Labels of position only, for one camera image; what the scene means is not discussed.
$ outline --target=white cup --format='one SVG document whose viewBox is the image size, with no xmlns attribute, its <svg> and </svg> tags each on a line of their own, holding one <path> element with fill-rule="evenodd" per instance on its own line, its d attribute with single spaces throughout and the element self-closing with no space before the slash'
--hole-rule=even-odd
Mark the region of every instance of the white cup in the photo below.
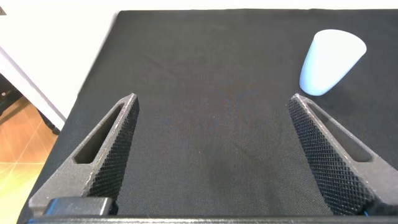
<svg viewBox="0 0 398 224">
<path fill-rule="evenodd" d="M 334 87 L 366 52 L 365 43 L 342 30 L 315 34 L 300 75 L 300 88 L 320 96 Z"/>
</svg>

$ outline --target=floor tile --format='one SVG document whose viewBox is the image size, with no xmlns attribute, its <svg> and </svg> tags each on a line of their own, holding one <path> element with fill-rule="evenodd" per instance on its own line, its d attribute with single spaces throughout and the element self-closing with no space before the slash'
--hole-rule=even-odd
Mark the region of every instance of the floor tile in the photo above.
<svg viewBox="0 0 398 224">
<path fill-rule="evenodd" d="M 36 180 L 42 170 L 44 164 L 16 164 L 14 169 L 9 174 L 7 182 L 0 190 L 0 197 L 8 194 L 13 194 L 19 191 L 20 186 L 25 183 Z"/>
<path fill-rule="evenodd" d="M 17 161 L 17 159 L 12 154 L 11 148 L 0 126 L 0 162 L 15 162 L 15 161 Z"/>
<path fill-rule="evenodd" d="M 58 136 L 53 134 L 50 128 L 47 127 L 44 122 L 41 122 L 39 127 L 37 128 L 37 134 L 42 140 L 45 150 L 50 153 Z"/>
<path fill-rule="evenodd" d="M 29 105 L 29 101 L 25 97 L 21 97 L 2 113 L 0 116 L 0 125 L 11 118 L 14 114 L 22 111 L 27 105 Z"/>
<path fill-rule="evenodd" d="M 29 103 L 24 108 L 25 114 L 28 117 L 32 127 L 34 130 L 39 126 L 39 124 L 43 121 L 42 117 L 40 116 L 39 112 L 37 111 L 36 107 Z"/>
<path fill-rule="evenodd" d="M 15 163 L 2 163 L 0 164 L 0 191 L 6 184 L 7 178 L 14 168 Z"/>
<path fill-rule="evenodd" d="M 16 223 L 43 165 L 17 164 L 0 191 L 0 223 Z"/>
<path fill-rule="evenodd" d="M 49 153 L 37 133 L 34 133 L 18 162 L 44 163 Z"/>
<path fill-rule="evenodd" d="M 33 136 L 34 129 L 24 111 L 19 111 L 0 125 L 11 153 L 18 159 Z"/>
</svg>

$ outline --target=black fabric surface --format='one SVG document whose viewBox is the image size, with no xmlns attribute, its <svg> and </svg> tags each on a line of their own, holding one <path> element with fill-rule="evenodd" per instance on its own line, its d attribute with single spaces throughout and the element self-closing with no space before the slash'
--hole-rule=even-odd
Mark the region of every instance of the black fabric surface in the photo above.
<svg viewBox="0 0 398 224">
<path fill-rule="evenodd" d="M 119 215 L 330 215 L 287 109 L 323 29 L 368 51 L 312 99 L 397 168 L 398 11 L 126 11 L 31 195 L 133 92 L 141 110 Z M 25 205 L 19 221 L 29 217 Z"/>
</svg>

